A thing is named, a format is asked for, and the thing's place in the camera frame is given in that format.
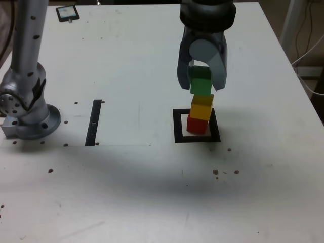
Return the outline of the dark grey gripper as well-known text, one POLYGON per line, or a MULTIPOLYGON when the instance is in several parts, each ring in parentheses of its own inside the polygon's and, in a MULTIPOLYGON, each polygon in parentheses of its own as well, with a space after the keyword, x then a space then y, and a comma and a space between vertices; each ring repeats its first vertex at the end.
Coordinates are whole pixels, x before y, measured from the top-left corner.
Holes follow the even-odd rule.
POLYGON ((177 78, 181 88, 185 90, 190 89, 188 71, 192 58, 208 65, 211 72, 211 83, 216 91, 225 88, 227 42, 223 31, 208 33, 184 27, 179 49, 177 78))

